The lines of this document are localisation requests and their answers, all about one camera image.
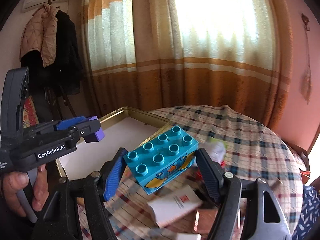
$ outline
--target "pink wall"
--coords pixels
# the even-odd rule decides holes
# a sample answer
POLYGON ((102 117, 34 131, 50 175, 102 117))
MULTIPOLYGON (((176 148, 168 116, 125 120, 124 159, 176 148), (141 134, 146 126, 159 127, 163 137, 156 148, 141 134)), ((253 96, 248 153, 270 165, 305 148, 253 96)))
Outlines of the pink wall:
POLYGON ((287 0, 287 5, 293 31, 293 73, 288 101, 274 132, 283 140, 308 150, 320 123, 320 25, 303 0, 287 0), (308 33, 312 74, 309 105, 300 93, 301 80, 307 69, 302 13, 309 18, 311 29, 308 33))

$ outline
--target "coat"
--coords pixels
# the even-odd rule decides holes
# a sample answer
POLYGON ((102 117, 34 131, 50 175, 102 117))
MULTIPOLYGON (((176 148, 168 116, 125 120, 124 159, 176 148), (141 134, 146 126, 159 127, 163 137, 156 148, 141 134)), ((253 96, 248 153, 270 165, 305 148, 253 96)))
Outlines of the coat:
POLYGON ((43 67, 51 65, 56 58, 56 33, 58 9, 45 3, 35 11, 21 37, 20 61, 28 52, 41 53, 43 67))
POLYGON ((54 62, 43 67, 40 52, 33 50, 21 59, 21 66, 29 67, 29 88, 32 91, 51 87, 57 96, 61 95, 60 86, 67 95, 80 92, 83 67, 80 61, 76 39, 76 28, 68 14, 58 11, 56 33, 56 57, 54 62))

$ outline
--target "red patterned cloth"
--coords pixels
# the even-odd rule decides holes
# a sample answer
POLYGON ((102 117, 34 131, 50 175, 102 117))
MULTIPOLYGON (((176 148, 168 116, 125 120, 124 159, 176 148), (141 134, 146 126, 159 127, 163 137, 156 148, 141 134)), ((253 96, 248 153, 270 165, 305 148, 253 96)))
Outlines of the red patterned cloth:
POLYGON ((32 97, 29 96, 23 106, 23 128, 30 127, 39 123, 35 105, 32 97))

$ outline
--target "coat hook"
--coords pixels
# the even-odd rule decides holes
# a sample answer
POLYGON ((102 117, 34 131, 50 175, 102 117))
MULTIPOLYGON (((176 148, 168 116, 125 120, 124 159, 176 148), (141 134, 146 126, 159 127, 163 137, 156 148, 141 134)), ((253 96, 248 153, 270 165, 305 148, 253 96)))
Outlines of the coat hook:
POLYGON ((48 0, 48 4, 49 4, 49 5, 52 5, 52 0, 48 0))
POLYGON ((308 27, 308 23, 310 22, 309 21, 309 18, 307 16, 305 16, 304 14, 301 14, 301 18, 302 18, 302 21, 303 21, 303 24, 304 24, 304 28, 306 29, 306 31, 310 31, 310 28, 308 27))

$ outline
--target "coat rack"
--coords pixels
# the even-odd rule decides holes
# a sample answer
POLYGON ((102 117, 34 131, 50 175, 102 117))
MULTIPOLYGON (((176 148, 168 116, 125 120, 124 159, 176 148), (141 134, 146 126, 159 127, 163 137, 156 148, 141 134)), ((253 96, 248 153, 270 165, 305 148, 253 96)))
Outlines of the coat rack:
POLYGON ((52 0, 48 0, 48 4, 52 5, 52 0))

